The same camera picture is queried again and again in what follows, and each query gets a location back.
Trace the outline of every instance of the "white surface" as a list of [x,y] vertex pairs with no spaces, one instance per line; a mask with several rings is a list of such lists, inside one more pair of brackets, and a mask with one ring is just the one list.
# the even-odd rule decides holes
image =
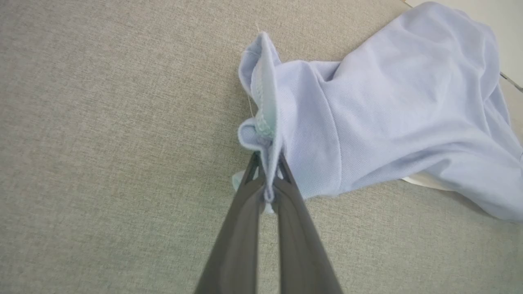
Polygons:
[[[426,0],[406,0],[412,7]],[[438,0],[438,3],[466,12],[472,19],[489,25],[499,43],[501,71],[523,87],[523,1],[521,0]]]

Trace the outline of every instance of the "cloth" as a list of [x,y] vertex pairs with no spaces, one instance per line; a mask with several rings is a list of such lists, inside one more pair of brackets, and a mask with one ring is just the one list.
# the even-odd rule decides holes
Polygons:
[[341,62],[282,63],[266,33],[239,76],[258,112],[238,130],[271,177],[282,151],[304,198],[423,171],[493,216],[523,221],[523,149],[489,27],[436,3],[393,20]]

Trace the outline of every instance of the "light blue fabric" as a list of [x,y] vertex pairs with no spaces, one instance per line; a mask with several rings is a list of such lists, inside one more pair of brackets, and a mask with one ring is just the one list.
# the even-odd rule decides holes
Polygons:
[[498,85],[495,37],[464,13],[422,4],[341,62],[282,63],[261,33],[239,75],[258,113],[238,138],[262,152],[269,186],[283,150],[304,198],[424,171],[523,221],[523,149]]

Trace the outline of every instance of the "light blue shirt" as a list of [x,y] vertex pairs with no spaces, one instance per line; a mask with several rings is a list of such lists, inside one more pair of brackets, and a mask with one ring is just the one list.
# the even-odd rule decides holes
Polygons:
[[419,5],[341,62],[282,63],[261,33],[239,74],[258,106],[240,143],[261,151],[267,176],[283,150],[304,198],[424,171],[493,216],[523,221],[523,149],[495,37],[463,12]]

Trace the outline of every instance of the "beige fabric surface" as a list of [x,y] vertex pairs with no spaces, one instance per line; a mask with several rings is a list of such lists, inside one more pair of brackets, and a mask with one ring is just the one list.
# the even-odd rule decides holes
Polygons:
[[[256,26],[282,60],[339,60],[406,9],[1,1],[0,292],[191,293],[250,155],[236,70]],[[346,293],[523,291],[522,225],[457,194],[393,181],[307,206]],[[275,293],[274,217],[260,238]]]

